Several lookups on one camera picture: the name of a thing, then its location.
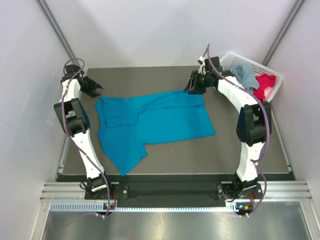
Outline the bright blue t shirt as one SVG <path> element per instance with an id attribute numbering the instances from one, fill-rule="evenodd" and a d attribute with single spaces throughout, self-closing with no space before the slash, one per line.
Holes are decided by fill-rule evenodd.
<path id="1" fill-rule="evenodd" d="M 102 96 L 95 104 L 98 138 L 121 176 L 147 157 L 146 145 L 215 135 L 202 95 L 174 90 L 136 97 Z"/>

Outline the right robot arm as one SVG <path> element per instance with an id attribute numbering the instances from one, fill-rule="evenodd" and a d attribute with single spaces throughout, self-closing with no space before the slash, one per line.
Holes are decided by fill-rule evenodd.
<path id="1" fill-rule="evenodd" d="M 261 102 L 240 84 L 229 70 L 223 70 L 219 57 L 200 56 L 199 69 L 193 70 L 184 89 L 188 94 L 204 94 L 215 88 L 236 108 L 236 134 L 241 142 L 240 162 L 232 181 L 232 199 L 245 198 L 258 186 L 258 163 L 270 143 L 271 105 Z"/>

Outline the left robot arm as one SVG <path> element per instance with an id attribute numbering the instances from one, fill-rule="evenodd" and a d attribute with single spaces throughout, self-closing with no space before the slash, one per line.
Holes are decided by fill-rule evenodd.
<path id="1" fill-rule="evenodd" d="M 66 63 L 61 79 L 62 96 L 53 105 L 60 125 L 78 150 L 86 170 L 86 183 L 80 183 L 85 190 L 86 200 L 110 200 L 114 187 L 108 181 L 106 172 L 98 160 L 90 136 L 90 120 L 81 104 L 80 93 L 91 98 L 98 97 L 102 86 L 90 79 L 82 67 Z"/>

